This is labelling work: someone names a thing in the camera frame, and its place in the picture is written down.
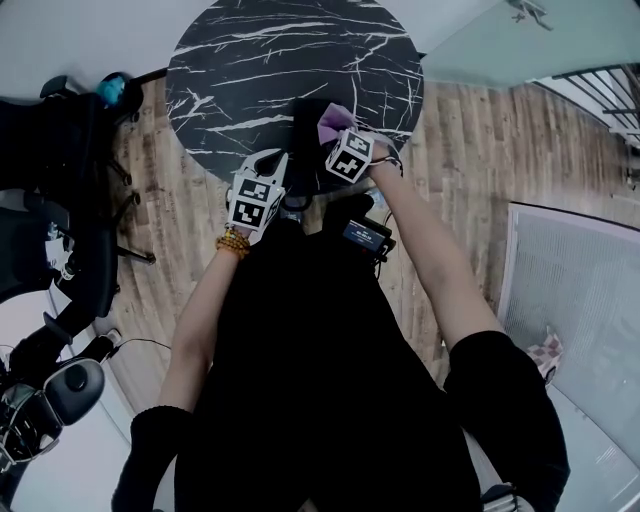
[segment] electronic device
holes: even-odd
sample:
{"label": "electronic device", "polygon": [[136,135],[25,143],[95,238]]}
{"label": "electronic device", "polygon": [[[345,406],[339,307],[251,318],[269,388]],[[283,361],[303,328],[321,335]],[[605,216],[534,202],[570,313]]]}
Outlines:
{"label": "electronic device", "polygon": [[350,219],[342,232],[373,265],[386,262],[387,254],[396,246],[391,234],[389,228],[366,217]]}

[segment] metal railing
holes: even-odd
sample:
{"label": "metal railing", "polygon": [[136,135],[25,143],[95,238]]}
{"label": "metal railing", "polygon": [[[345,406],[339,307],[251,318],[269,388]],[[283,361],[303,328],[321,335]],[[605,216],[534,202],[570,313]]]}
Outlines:
{"label": "metal railing", "polygon": [[602,113],[612,116],[619,126],[612,126],[613,133],[627,135],[640,141],[640,80],[638,65],[623,64],[584,69],[552,77],[566,80],[589,96],[602,108]]}

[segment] blue object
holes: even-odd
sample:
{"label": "blue object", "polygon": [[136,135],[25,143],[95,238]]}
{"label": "blue object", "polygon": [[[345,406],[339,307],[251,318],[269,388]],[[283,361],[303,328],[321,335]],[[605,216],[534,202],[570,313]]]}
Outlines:
{"label": "blue object", "polygon": [[121,76],[112,78],[111,80],[103,80],[98,84],[96,93],[102,98],[107,107],[115,107],[120,102],[122,93],[124,92],[125,82]]}

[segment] black sleeve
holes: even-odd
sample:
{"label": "black sleeve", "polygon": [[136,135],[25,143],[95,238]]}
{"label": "black sleeve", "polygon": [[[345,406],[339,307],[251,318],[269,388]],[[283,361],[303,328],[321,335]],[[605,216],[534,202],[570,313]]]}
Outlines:
{"label": "black sleeve", "polygon": [[193,428],[193,414],[154,407],[131,423],[131,453],[111,500],[113,512],[151,512],[158,484]]}
{"label": "black sleeve", "polygon": [[570,469],[560,421],[536,364],[508,336],[493,331],[460,341],[450,362],[444,388],[462,427],[536,512],[553,512]]}

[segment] small screen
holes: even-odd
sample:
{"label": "small screen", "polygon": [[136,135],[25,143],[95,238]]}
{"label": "small screen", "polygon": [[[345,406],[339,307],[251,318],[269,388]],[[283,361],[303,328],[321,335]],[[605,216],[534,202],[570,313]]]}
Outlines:
{"label": "small screen", "polygon": [[358,224],[350,220],[342,235],[349,240],[356,242],[362,247],[366,247],[372,252],[378,252],[380,245],[385,241],[385,237],[371,228]]}

